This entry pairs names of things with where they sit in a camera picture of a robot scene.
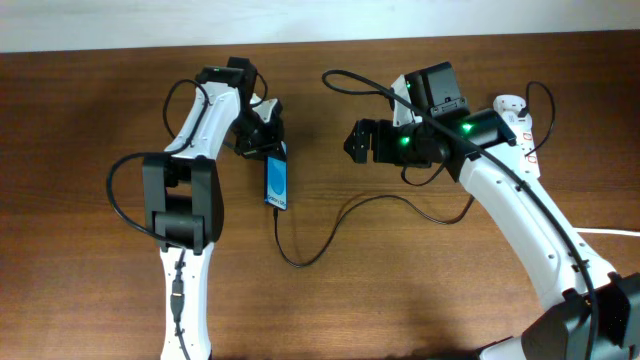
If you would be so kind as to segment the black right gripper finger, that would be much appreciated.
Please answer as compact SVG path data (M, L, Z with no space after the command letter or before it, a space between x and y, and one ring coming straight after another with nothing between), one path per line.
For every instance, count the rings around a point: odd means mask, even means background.
M345 140L346 145L369 145L371 134L375 131L375 121L362 119L356 121L353 129Z
M356 164L366 164L370 145L368 143L345 143L344 151Z

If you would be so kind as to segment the blue Galaxy smartphone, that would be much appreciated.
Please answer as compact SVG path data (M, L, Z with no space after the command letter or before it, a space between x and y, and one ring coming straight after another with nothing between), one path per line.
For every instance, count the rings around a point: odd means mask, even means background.
M287 146L281 141L275 154L266 157L264 201L278 210L288 207Z

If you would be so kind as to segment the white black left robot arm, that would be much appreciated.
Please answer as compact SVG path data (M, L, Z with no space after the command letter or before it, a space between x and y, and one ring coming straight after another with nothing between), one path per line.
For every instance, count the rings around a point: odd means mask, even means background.
M253 64L206 67L180 132L164 153L143 159L147 230L158 236L165 276L164 359L209 359L208 272L224 224L216 159L228 132L233 151L265 164L265 201L287 206L284 126L277 99L257 95Z

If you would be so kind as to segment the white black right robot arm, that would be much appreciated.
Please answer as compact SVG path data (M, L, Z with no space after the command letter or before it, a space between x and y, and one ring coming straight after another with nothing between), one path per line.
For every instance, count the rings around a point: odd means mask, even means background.
M543 314L522 334L473 352L476 359L635 359L639 277L620 275L541 186L526 97L500 95L471 112L455 72L441 63L400 76L386 97L391 120L361 120L345 144L357 163L443 165L495 221L522 262Z

